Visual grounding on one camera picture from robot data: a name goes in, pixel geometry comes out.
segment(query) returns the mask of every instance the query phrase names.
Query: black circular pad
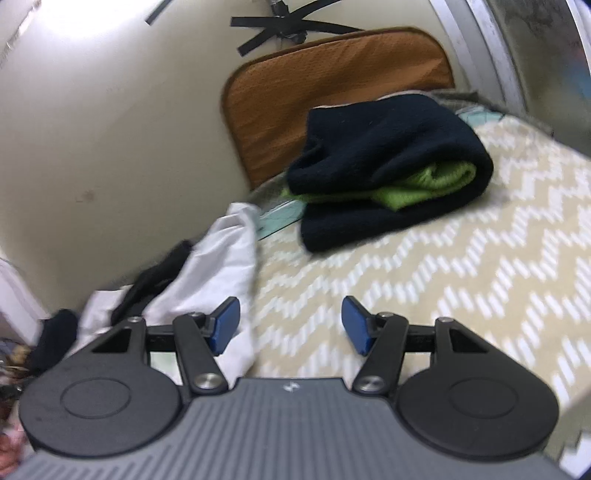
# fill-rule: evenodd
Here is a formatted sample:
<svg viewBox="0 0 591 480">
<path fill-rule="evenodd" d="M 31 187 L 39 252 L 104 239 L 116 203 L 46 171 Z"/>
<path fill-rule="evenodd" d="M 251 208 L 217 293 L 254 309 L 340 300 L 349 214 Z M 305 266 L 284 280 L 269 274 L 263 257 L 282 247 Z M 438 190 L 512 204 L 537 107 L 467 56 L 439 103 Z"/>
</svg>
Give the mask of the black circular pad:
<svg viewBox="0 0 591 480">
<path fill-rule="evenodd" d="M 35 447 L 101 457 L 149 443 L 180 407 L 166 375 L 125 354 L 92 353 L 74 355 L 31 383 L 20 416 Z"/>
<path fill-rule="evenodd" d="M 539 449 L 558 419 L 550 388 L 510 359 L 455 355 L 400 388 L 398 412 L 421 440 L 472 460 L 508 460 Z"/>
</svg>

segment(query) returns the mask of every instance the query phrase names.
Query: blue clamp pad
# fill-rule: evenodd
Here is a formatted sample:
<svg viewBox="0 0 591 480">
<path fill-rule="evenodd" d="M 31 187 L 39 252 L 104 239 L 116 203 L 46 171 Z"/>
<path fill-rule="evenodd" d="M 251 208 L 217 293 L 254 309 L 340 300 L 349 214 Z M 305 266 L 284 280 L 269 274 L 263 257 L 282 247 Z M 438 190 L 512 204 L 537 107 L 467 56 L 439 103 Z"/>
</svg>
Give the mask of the blue clamp pad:
<svg viewBox="0 0 591 480">
<path fill-rule="evenodd" d="M 374 316 L 365 310 L 354 297 L 348 296 L 343 299 L 340 318 L 357 353 L 367 356 L 375 342 L 375 338 L 370 333 L 370 325 L 374 321 Z"/>
<path fill-rule="evenodd" d="M 236 297 L 229 297 L 209 317 L 214 323 L 214 328 L 207 339 L 207 344 L 212 354 L 221 355 L 234 337 L 240 323 L 240 301 Z"/>
</svg>

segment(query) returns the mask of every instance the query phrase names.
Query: black strap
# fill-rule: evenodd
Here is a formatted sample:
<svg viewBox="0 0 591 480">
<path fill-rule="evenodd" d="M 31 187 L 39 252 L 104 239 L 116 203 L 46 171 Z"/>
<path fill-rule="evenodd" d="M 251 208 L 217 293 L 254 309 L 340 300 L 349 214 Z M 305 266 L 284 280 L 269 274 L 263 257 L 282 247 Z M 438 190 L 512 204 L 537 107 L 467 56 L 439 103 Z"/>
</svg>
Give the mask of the black strap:
<svg viewBox="0 0 591 480">
<path fill-rule="evenodd" d="M 273 37 L 289 38 L 297 44 L 304 43 L 306 32 L 322 32 L 342 35 L 359 31 L 358 28 L 347 27 L 328 22 L 304 20 L 303 18 L 311 13 L 327 7 L 328 5 L 340 2 L 340 0 L 314 0 L 293 12 L 289 12 L 288 6 L 283 2 L 275 4 L 275 12 L 285 12 L 285 15 L 274 17 L 232 17 L 231 27 L 264 28 L 258 35 L 238 47 L 238 53 L 243 57 L 255 48 L 261 46 Z"/>
</svg>

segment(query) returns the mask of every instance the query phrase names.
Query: black tape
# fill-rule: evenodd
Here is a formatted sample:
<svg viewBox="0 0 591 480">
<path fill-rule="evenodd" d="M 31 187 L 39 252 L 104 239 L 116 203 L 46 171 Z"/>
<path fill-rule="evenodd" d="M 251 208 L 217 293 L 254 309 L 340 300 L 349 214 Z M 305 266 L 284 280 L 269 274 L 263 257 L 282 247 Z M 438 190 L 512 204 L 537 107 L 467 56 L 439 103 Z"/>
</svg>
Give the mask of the black tape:
<svg viewBox="0 0 591 480">
<path fill-rule="evenodd" d="M 145 22 L 148 25 L 151 25 L 154 23 L 154 21 L 158 18 L 158 16 L 162 13 L 162 11 L 168 6 L 168 4 L 170 2 L 172 2 L 173 0 L 162 0 L 158 6 L 156 8 L 154 8 L 154 11 L 152 13 L 150 13 L 148 15 L 148 18 L 146 18 Z"/>
<path fill-rule="evenodd" d="M 296 44 L 301 44 L 305 42 L 306 32 L 309 31 L 336 35 L 359 31 L 360 29 L 355 27 L 304 20 L 304 17 L 311 13 L 336 2 L 340 0 L 315 0 L 290 13 L 289 7 L 280 1 L 272 5 L 274 17 L 232 17 L 231 27 L 264 28 L 258 35 L 238 47 L 238 53 L 243 57 L 273 37 L 289 38 Z"/>
</svg>

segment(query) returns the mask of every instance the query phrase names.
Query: chevron patterned bedspread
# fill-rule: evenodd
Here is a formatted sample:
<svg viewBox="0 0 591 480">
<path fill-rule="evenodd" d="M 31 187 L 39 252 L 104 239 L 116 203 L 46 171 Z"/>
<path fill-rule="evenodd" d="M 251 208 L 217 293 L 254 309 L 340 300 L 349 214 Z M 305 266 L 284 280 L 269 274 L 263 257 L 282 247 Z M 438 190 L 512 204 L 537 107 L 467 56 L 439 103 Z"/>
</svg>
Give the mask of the chevron patterned bedspread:
<svg viewBox="0 0 591 480">
<path fill-rule="evenodd" d="M 545 380 L 562 408 L 591 387 L 591 160 L 505 117 L 477 127 L 495 162 L 485 195 L 455 214 L 312 257 L 298 225 L 259 242 L 252 374 L 343 377 L 362 358 L 340 322 L 356 296 L 411 323 L 464 323 Z M 428 365 L 406 356 L 402 377 Z"/>
</svg>

